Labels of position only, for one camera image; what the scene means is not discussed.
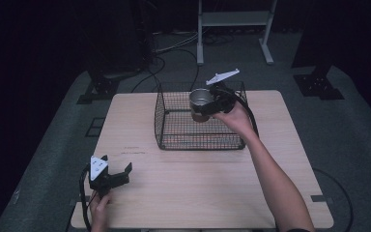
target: metal mesh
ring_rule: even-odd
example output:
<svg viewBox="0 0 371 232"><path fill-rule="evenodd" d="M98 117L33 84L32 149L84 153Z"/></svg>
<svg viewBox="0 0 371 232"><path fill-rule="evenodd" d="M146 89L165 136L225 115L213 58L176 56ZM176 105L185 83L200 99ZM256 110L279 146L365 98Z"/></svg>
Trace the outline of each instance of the metal mesh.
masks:
<svg viewBox="0 0 371 232"><path fill-rule="evenodd" d="M225 82L246 101L242 82ZM222 122L210 118L197 123L191 118L189 92L208 88L205 83L161 83L158 86L155 135L162 150L239 150L244 147L240 137Z"/></svg>

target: person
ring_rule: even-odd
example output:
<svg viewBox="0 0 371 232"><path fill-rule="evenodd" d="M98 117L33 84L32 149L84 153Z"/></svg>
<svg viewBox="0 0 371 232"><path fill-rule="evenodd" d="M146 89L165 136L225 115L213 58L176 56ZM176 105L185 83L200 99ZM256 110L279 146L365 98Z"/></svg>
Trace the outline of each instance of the person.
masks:
<svg viewBox="0 0 371 232"><path fill-rule="evenodd" d="M213 117L222 121L245 142L251 154L268 207L275 218L278 229L283 232L315 231L300 192L255 133L245 108L236 102L236 105L229 113L216 113ZM105 204L107 204L108 200L103 198L100 201L99 198L95 198L94 201L95 204L90 208L91 211L92 208L94 209L92 211L93 228L98 224L106 224Z"/></svg>

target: table top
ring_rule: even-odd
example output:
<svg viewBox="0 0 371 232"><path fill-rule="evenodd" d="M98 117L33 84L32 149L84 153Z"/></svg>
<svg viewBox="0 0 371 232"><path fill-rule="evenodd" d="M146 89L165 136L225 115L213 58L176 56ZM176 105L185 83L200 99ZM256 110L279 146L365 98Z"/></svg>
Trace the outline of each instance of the table top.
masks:
<svg viewBox="0 0 371 232"><path fill-rule="evenodd" d="M315 227L332 227L327 203L311 199L322 192L282 96L277 91L246 95L262 142L298 187ZM274 228L248 149L160 150L156 100L157 93L118 94L107 113L94 155L108 155L109 174L122 172L130 162L133 167L130 183L112 190L110 227ZM85 189L92 192L87 183ZM85 227L80 203L71 225Z"/></svg>

